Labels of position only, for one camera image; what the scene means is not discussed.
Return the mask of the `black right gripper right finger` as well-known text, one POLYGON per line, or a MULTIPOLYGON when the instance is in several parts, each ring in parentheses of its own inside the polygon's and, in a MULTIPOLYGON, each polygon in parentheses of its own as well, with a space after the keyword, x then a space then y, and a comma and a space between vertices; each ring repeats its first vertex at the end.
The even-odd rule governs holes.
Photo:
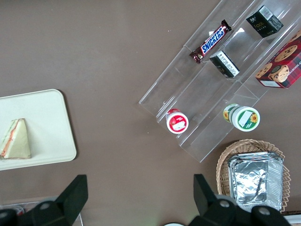
POLYGON ((195 174, 193 195, 199 215, 190 226, 289 226, 279 211, 255 206, 247 212, 225 198, 217 198, 202 174, 195 174))

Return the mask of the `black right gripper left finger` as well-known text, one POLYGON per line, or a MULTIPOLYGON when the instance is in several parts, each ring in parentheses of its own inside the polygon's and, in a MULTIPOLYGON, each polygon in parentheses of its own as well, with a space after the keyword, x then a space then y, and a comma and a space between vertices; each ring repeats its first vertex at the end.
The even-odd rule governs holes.
POLYGON ((20 226, 71 226, 88 199, 87 176, 77 175, 54 201, 44 201, 18 217, 20 226))

